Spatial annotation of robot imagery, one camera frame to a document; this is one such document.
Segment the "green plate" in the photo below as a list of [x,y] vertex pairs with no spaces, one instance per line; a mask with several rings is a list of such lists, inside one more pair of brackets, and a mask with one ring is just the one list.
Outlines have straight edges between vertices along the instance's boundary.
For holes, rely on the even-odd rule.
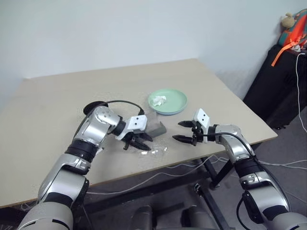
[[[153,99],[156,96],[165,96],[166,101],[162,105],[154,106]],[[157,113],[162,115],[174,115],[184,110],[188,104],[187,96],[174,89],[161,89],[151,93],[148,97],[148,103]]]

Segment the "tissue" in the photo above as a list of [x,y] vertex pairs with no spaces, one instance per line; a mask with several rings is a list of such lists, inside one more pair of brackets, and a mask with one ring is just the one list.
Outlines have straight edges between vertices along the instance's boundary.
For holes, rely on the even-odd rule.
[[164,104],[164,102],[166,101],[166,97],[165,96],[155,96],[153,98],[153,105],[154,106],[160,106],[162,104]]

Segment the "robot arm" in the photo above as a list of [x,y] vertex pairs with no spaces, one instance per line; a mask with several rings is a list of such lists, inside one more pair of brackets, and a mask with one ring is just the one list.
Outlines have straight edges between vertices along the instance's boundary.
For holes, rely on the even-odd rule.
[[72,230],[71,210],[83,202],[89,187],[85,175],[97,151],[103,148],[107,135],[142,150],[150,148],[140,140],[152,139],[144,133],[145,115],[127,121],[115,114],[104,102],[91,103],[83,110],[86,118],[80,124],[72,143],[44,179],[38,192],[38,204],[22,220],[19,230]]
[[194,146],[197,142],[215,141],[225,147],[229,160],[240,178],[240,184],[245,190],[242,199],[252,221],[263,224],[268,230],[307,229],[307,218],[290,212],[281,188],[258,162],[239,127],[210,126],[210,118],[202,109],[195,113],[192,121],[182,121],[179,125],[191,127],[193,136],[191,138],[182,135],[173,136],[178,141]]

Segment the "floor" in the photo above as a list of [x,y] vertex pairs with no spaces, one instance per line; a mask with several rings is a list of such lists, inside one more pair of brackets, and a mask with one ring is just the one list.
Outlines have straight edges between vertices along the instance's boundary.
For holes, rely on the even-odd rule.
[[[307,109],[302,111],[301,116],[305,126],[307,126]],[[287,163],[305,160],[307,158],[307,134],[302,129],[298,117],[295,118],[286,129],[276,130],[276,132],[278,133],[278,138],[262,143],[256,149],[255,153],[261,161],[270,163]],[[221,169],[222,166],[222,162],[217,162],[214,164],[216,170]],[[295,166],[306,168],[307,163],[301,162]],[[307,171],[302,169],[289,169],[281,166],[268,166],[268,168],[277,177],[280,184],[287,192],[293,211],[307,215]],[[182,174],[190,171],[191,169],[192,168],[186,166],[179,166],[174,169],[161,169],[119,180],[110,184],[101,185],[99,187],[92,188],[91,191],[121,191],[146,180],[152,175],[155,175],[157,172]],[[222,181],[220,187],[214,191],[211,191],[211,193],[228,224],[231,227],[241,230],[243,228],[240,226],[236,218],[236,205],[241,198],[243,190],[235,176],[236,174],[232,173],[232,176],[229,176]],[[167,179],[169,179],[168,176],[159,175],[142,186],[147,186],[149,184],[154,184]],[[105,198],[107,198],[106,195],[87,195],[85,202],[90,203]],[[200,202],[203,203],[195,196],[191,186],[183,186],[91,214],[90,218],[93,222],[95,230],[126,230],[134,211],[141,206],[151,205],[154,210],[171,210],[167,214],[158,217],[158,229],[166,227],[180,227],[181,225],[179,219],[182,210],[193,204],[199,204]],[[244,205],[241,206],[240,215],[242,221],[249,228],[253,230],[265,229],[262,225],[257,225],[250,221]],[[85,219],[81,219],[81,225],[82,223],[86,223],[85,221]]]

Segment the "table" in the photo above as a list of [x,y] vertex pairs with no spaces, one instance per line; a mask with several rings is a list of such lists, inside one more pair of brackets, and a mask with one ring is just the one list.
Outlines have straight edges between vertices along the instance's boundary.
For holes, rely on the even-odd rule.
[[[215,143],[193,147],[172,139],[175,134],[191,135],[190,129],[177,123],[192,119],[200,107],[211,117],[212,124],[239,126],[250,144],[277,136],[196,59],[25,79],[0,114],[0,207],[37,197],[40,184],[84,118],[85,105],[123,99],[150,112],[147,96],[160,88],[184,92],[189,101],[187,108],[177,115],[158,116],[167,133],[149,144],[154,153],[143,155],[133,148],[124,151],[123,142],[108,137],[105,150],[95,157],[87,175],[91,184],[223,151]],[[110,107],[124,118],[138,112],[130,105]]]

